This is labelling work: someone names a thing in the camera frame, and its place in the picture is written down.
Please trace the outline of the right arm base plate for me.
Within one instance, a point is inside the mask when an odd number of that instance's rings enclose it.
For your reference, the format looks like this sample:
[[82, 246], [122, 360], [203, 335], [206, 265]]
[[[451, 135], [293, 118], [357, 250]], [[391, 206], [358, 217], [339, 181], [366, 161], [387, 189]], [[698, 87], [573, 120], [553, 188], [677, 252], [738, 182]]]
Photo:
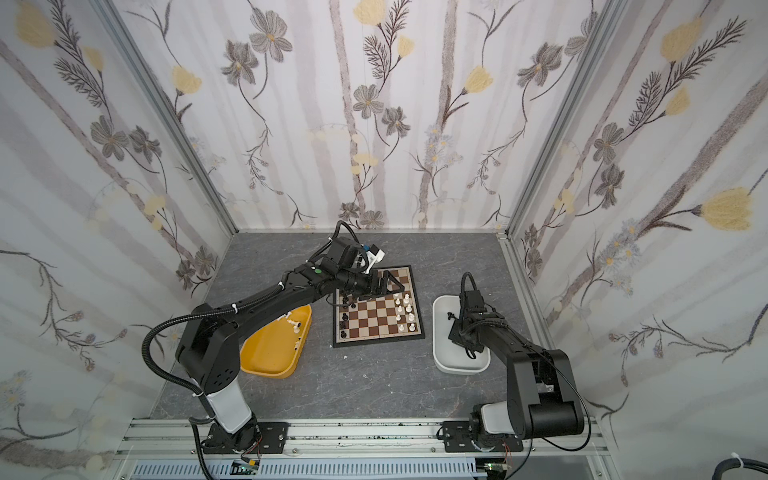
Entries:
[[523, 443], [511, 434], [492, 434], [474, 421], [444, 421], [436, 432], [446, 453], [516, 453]]

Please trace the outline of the yellow plastic tray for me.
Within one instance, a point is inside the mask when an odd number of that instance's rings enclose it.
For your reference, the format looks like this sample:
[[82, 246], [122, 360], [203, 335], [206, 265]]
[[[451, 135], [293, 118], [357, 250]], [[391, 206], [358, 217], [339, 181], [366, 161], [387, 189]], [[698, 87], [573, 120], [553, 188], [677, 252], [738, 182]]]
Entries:
[[[271, 379], [285, 379], [296, 370], [312, 325], [310, 305], [294, 309], [249, 337], [240, 349], [242, 372]], [[300, 333], [293, 323], [301, 323]]]

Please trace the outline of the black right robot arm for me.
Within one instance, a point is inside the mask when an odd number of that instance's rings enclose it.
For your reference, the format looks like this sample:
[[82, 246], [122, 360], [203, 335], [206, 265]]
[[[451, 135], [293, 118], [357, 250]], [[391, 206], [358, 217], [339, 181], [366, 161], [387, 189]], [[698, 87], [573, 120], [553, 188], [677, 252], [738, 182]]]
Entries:
[[568, 356], [535, 345], [518, 334], [477, 290], [459, 295], [459, 314], [449, 316], [449, 340], [475, 355], [492, 353], [506, 368], [506, 399], [477, 405], [473, 441], [549, 439], [578, 435], [586, 423]]

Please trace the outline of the brown folding chess board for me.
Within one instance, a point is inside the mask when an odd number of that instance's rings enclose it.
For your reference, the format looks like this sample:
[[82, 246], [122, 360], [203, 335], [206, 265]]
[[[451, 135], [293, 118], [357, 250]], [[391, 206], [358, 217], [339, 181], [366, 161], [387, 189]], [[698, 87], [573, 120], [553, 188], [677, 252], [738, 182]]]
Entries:
[[383, 276], [384, 272], [403, 285], [401, 293], [369, 300], [358, 300], [340, 291], [334, 293], [329, 301], [334, 318], [333, 348], [425, 337], [412, 266], [390, 267], [379, 274]]

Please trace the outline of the white plastic tray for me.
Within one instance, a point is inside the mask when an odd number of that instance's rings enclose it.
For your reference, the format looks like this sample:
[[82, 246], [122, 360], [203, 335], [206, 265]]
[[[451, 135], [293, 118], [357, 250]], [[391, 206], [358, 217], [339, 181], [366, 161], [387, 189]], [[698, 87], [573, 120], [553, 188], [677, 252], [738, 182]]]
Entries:
[[466, 348], [456, 340], [461, 325], [458, 323], [460, 300], [457, 295], [441, 295], [432, 304], [432, 353], [439, 371], [451, 375], [475, 375], [484, 372], [491, 364], [488, 350], [467, 354]]

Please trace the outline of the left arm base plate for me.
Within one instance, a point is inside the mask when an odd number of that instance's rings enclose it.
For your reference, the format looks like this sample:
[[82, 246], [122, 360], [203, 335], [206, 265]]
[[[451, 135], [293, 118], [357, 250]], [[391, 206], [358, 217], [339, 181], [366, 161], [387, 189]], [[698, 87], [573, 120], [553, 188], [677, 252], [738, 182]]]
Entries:
[[288, 422], [251, 420], [234, 433], [214, 422], [202, 441], [205, 454], [282, 454], [288, 438]]

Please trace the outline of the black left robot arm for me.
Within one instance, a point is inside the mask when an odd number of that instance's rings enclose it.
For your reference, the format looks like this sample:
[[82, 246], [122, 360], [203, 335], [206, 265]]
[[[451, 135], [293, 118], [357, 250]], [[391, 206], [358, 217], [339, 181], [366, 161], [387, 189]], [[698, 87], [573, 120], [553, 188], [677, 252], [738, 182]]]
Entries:
[[273, 288], [226, 307], [195, 308], [177, 348], [176, 360], [212, 420], [209, 436], [227, 452], [255, 448], [262, 434], [237, 377], [240, 344], [292, 310], [342, 293], [356, 300], [402, 293], [394, 275], [374, 267], [378, 247], [336, 237], [302, 265], [287, 271]]

